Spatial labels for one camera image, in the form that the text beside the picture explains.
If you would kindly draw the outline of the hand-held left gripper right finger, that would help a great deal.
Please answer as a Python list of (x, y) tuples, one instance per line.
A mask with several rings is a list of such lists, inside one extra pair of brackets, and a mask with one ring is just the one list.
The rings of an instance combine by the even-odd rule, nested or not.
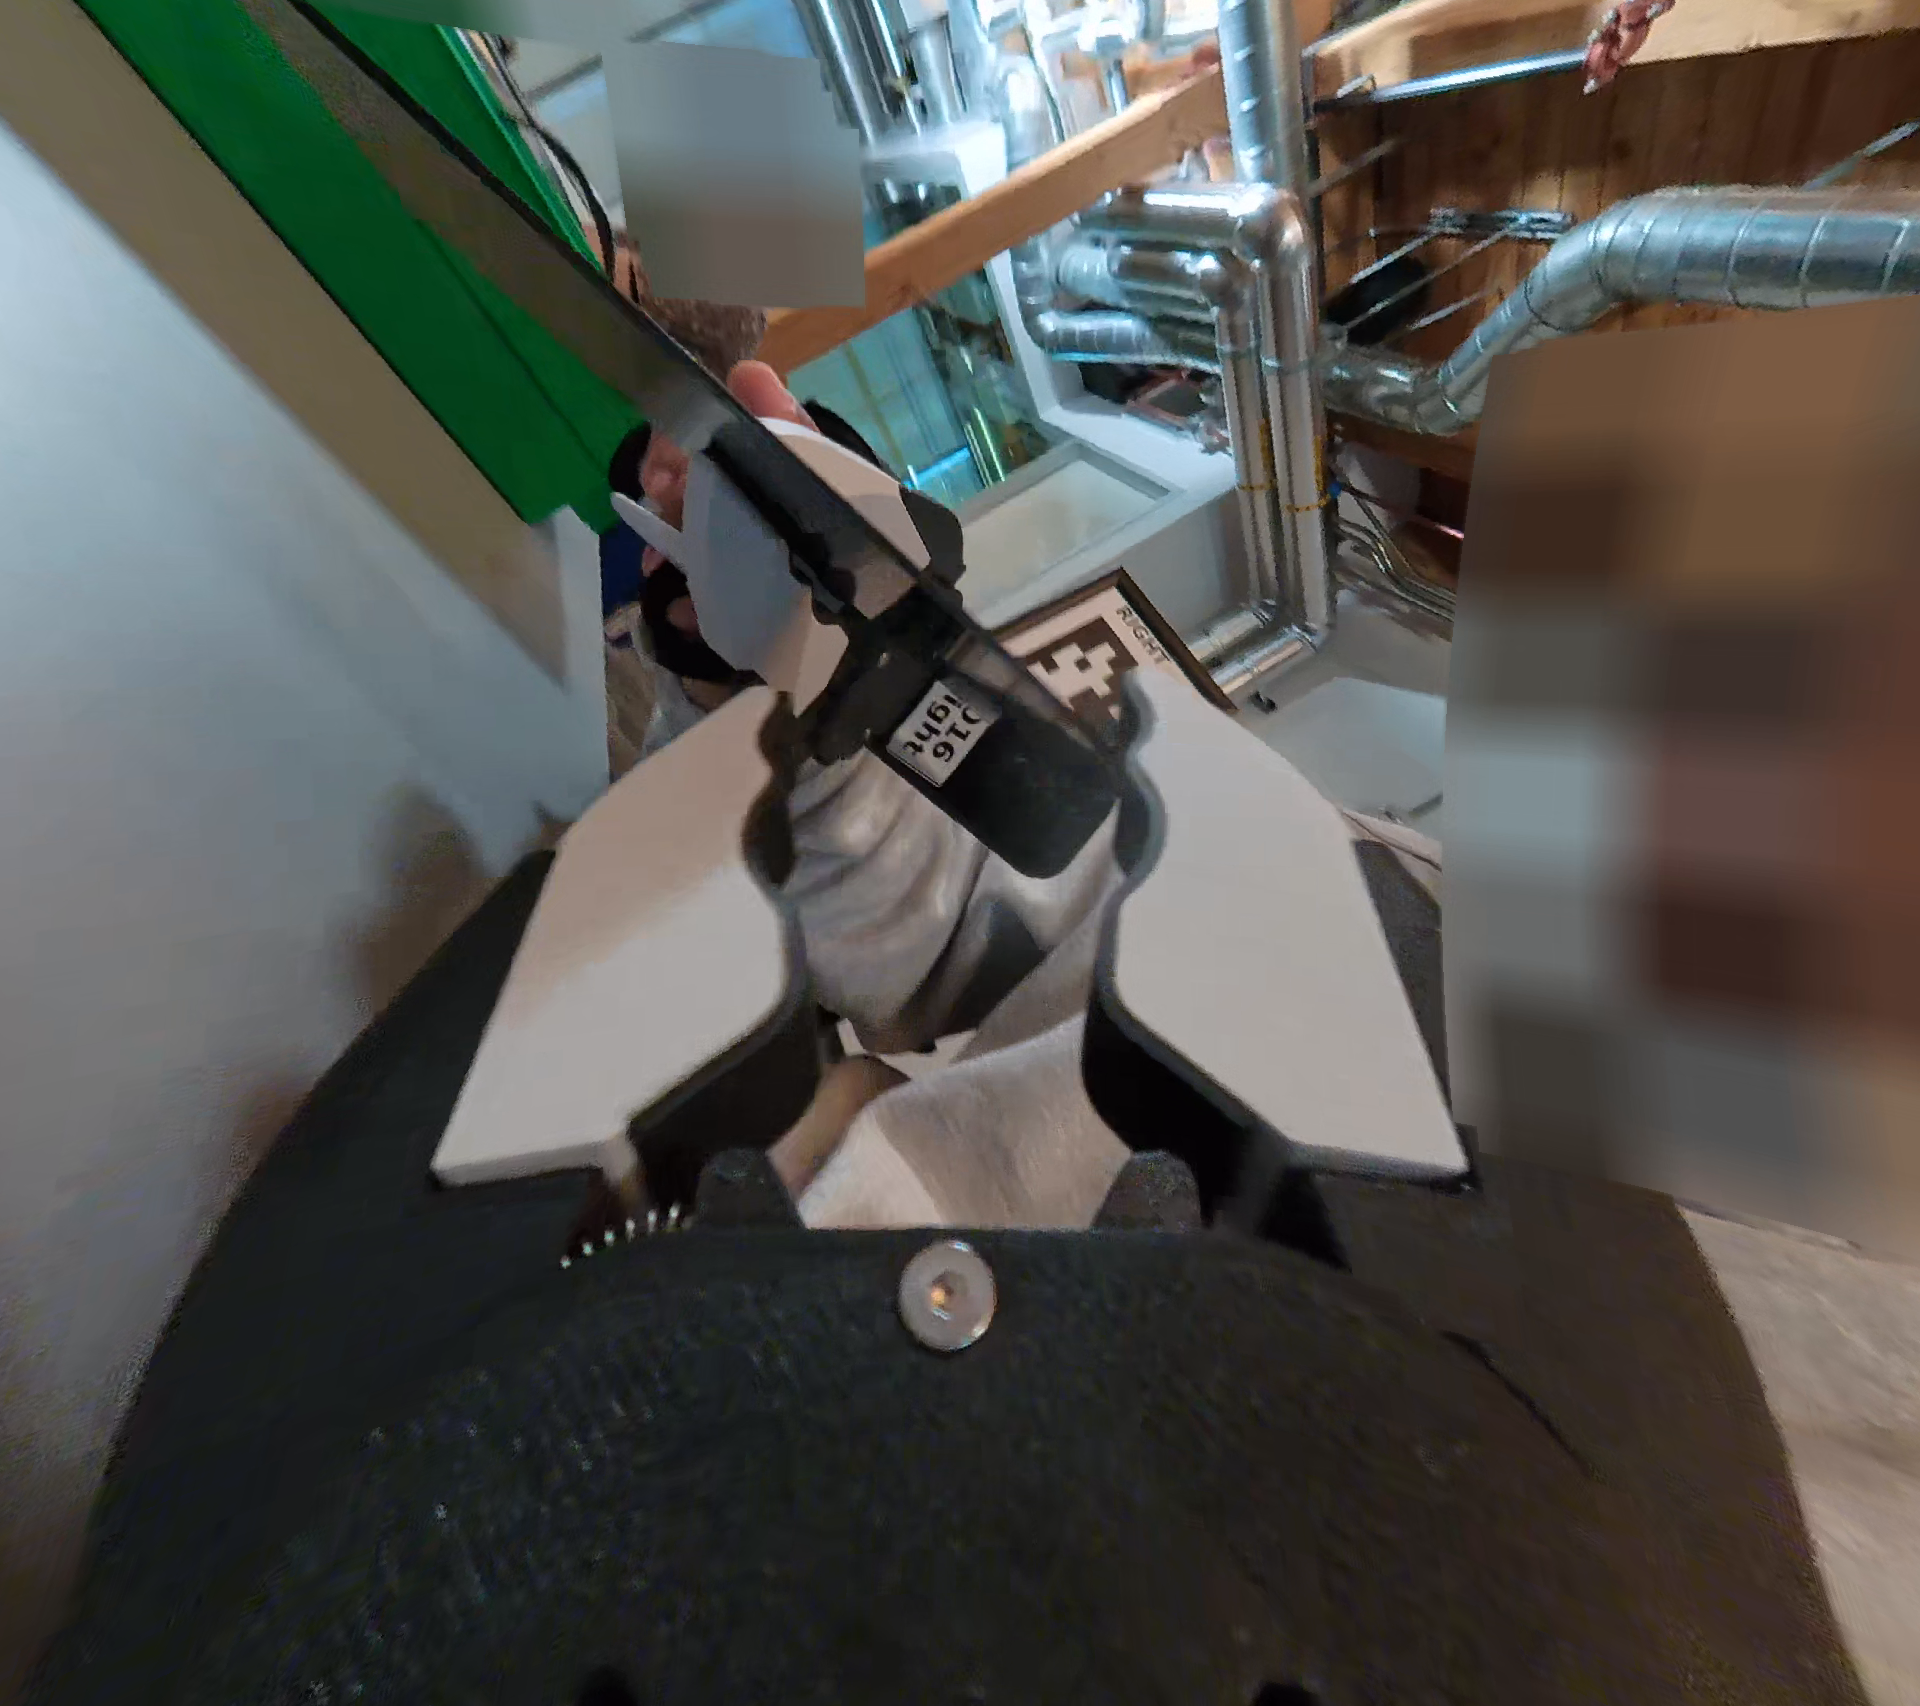
[(1126, 714), (1100, 1008), (1231, 1132), (1312, 1170), (1460, 1183), (1470, 1154), (1352, 823), (1165, 672), (1128, 682)]

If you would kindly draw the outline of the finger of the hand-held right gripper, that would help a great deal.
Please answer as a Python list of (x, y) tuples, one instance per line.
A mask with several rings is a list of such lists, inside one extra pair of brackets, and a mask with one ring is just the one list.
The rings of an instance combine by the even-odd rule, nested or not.
[(304, 0), (234, 0), (398, 201), (648, 426), (733, 481), (805, 565), (840, 563), (840, 496)]

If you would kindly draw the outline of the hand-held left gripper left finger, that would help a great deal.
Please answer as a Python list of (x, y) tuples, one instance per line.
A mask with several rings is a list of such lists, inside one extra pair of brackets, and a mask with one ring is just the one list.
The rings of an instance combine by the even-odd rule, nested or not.
[(824, 1074), (783, 884), (798, 729), (741, 691), (567, 832), (429, 1162), (444, 1186), (595, 1170), (691, 1196), (772, 1146)]

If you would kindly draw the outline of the person's right hand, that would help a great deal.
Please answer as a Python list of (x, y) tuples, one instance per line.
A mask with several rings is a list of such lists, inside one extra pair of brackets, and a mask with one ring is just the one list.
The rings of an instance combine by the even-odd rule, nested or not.
[[(753, 418), (819, 432), (866, 462), (878, 462), (873, 445), (846, 418), (830, 408), (805, 405), (765, 361), (741, 359), (724, 384)], [(651, 426), (638, 426), (612, 451), (610, 491), (648, 504), (663, 523), (676, 527), (684, 515), (684, 473), (684, 451)], [(679, 683), (699, 712), (728, 703), (753, 682), (709, 645), (682, 565), (648, 539), (638, 543), (638, 576), (634, 597), (648, 657), (660, 673)]]

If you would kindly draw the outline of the green plastic bin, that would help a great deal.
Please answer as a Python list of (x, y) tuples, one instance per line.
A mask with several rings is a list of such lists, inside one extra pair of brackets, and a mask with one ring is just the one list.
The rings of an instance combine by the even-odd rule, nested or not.
[[(525, 523), (616, 526), (607, 471), (631, 405), (403, 208), (234, 0), (79, 3)], [(330, 18), (598, 268), (466, 37)]]

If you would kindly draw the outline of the framed marker sign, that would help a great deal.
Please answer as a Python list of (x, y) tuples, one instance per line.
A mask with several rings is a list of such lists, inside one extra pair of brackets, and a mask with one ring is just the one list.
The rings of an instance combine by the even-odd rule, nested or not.
[(1228, 719), (1242, 718), (1189, 640), (1124, 565), (1000, 623), (997, 639), (1062, 706), (1088, 721), (1101, 719), (1116, 729), (1126, 707), (1124, 687), (1141, 672), (1161, 672)]

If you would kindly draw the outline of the grey zip hoodie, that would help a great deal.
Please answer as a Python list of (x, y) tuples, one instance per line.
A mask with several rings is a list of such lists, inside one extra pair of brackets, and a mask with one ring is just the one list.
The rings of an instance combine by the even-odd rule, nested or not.
[[(1080, 1025), (828, 1066), (772, 1164), (822, 1229), (1093, 1222), (1122, 1164), (1077, 1086)], [(1873, 1701), (1917, 1701), (1916, 1266), (1684, 1214), (1756, 1363), (1837, 1619)]]

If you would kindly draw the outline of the red pipe clamp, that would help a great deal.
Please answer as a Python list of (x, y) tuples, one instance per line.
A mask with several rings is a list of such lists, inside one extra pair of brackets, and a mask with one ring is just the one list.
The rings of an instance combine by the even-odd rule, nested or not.
[(1581, 55), (1581, 94), (1611, 87), (1620, 69), (1636, 57), (1657, 21), (1676, 0), (1617, 0), (1594, 25)]

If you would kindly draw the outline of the silver ventilation duct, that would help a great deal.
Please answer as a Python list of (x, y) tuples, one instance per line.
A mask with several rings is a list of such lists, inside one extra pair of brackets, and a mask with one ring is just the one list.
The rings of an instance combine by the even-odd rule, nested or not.
[(1021, 303), (1057, 359), (1216, 376), (1245, 597), (1189, 651), (1226, 701), (1261, 703), (1266, 683), (1321, 651), (1338, 603), (1318, 150), (1293, 0), (1214, 9), (1233, 180), (1106, 192), (1032, 245), (1039, 277)]
[(1617, 307), (1809, 310), (1916, 293), (1916, 187), (1665, 187), (1555, 240), (1448, 359), (1328, 347), (1321, 391), (1333, 414), (1452, 439), (1479, 421), (1500, 358)]

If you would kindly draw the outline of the wooden support post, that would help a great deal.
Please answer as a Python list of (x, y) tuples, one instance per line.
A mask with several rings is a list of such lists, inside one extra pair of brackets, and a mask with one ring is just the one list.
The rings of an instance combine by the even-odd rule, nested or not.
[(1101, 193), (1136, 187), (1226, 133), (1224, 73), (1189, 60), (1179, 84), (1134, 102), (1084, 133), (1022, 162), (1000, 181), (866, 255), (865, 307), (784, 307), (769, 316), (760, 358), (792, 375), (909, 307), (985, 268), (999, 255), (1065, 222)]

